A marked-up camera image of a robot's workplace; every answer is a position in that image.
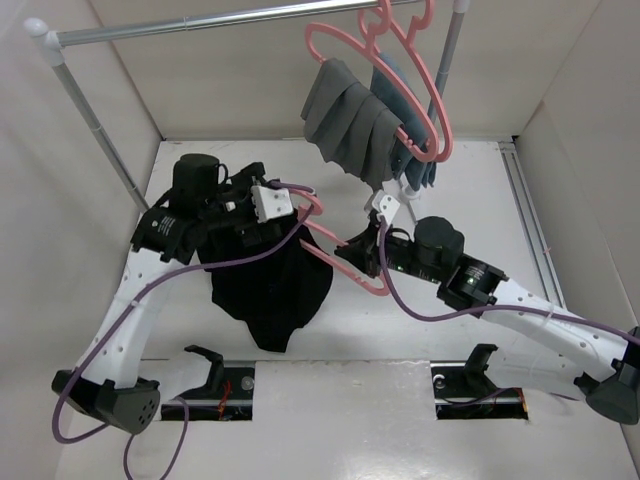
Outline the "black t shirt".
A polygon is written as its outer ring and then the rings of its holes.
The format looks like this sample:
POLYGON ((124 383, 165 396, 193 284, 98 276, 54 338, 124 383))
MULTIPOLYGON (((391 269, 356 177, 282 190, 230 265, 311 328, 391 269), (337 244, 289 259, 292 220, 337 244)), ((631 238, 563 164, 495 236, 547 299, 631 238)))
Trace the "black t shirt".
POLYGON ((284 353, 297 329, 319 311, 333 282, 333 268, 307 250, 316 246, 305 226, 268 257, 210 272, 212 302, 247 324, 257 346, 284 353))

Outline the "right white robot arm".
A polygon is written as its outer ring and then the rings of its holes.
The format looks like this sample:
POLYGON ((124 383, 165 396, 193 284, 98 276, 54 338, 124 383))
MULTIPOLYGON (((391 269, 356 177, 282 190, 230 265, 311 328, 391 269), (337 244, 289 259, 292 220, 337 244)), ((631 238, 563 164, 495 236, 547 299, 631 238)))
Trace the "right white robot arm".
POLYGON ((478 344, 462 369, 473 393, 530 388, 584 401, 614 422, 639 422, 639 331, 588 320, 533 294, 502 270, 464 252, 464 235, 438 216, 419 220, 411 235, 369 216, 367 228, 335 254, 362 273, 390 281, 396 271, 437 285, 450 313, 412 310, 395 285, 390 293, 409 316, 441 322, 464 315, 511 329, 544 347, 537 355, 478 344))

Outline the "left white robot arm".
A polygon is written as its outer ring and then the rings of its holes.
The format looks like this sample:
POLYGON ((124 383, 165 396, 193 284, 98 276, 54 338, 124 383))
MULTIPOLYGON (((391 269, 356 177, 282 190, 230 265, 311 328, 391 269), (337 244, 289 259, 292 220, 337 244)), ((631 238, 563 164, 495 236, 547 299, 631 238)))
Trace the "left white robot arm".
POLYGON ((145 346, 170 291, 170 280, 200 270, 192 259, 212 233, 228 230, 249 240, 274 240, 275 253, 291 239, 281 220, 294 220, 290 191, 265 178, 254 162, 235 175, 216 157, 186 154, 174 165, 168 190, 140 217, 125 270, 90 346, 71 370, 59 370, 52 432, 63 444, 60 417, 65 406, 136 435, 161 405, 183 393, 212 396, 222 387, 221 355, 188 346, 163 366, 158 379, 140 374, 145 346))

